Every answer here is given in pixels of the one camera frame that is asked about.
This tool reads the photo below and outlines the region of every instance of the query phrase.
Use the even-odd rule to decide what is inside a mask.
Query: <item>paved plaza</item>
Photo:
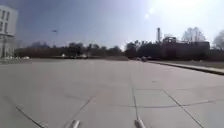
[[[224,77],[138,61],[0,64],[1,128],[223,128]]]

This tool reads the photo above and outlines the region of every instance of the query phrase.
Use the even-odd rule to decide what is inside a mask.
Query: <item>pole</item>
[[[7,40],[6,40],[6,36],[7,35],[3,35],[3,42],[2,42],[2,55],[1,55],[1,58],[3,59],[3,58],[5,58],[5,45],[6,45],[6,42],[7,42]]]

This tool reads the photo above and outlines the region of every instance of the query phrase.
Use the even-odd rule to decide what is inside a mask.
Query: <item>blue sky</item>
[[[222,0],[0,0],[19,11],[17,39],[25,43],[56,38],[69,42],[124,46],[133,40],[154,41],[156,28],[181,39],[199,27],[208,41],[224,29]],[[51,31],[57,29],[56,36]]]

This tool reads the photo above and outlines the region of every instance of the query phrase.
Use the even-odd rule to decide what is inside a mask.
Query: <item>building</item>
[[[18,12],[0,5],[0,56],[12,56]]]

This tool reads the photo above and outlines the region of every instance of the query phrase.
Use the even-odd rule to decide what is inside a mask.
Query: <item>paving slab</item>
[[[180,107],[138,108],[146,128],[201,128]]]
[[[224,101],[224,86],[169,90],[168,93],[181,105]]]
[[[1,128],[38,128],[23,116],[15,106],[0,98],[0,127]]]
[[[114,106],[135,106],[131,88],[102,88],[92,101]]]
[[[75,118],[82,128],[135,128],[135,109],[89,103]]]
[[[223,108],[224,102],[184,107],[204,128],[223,128]]]
[[[172,99],[160,90],[136,90],[135,97],[138,107],[178,106]]]

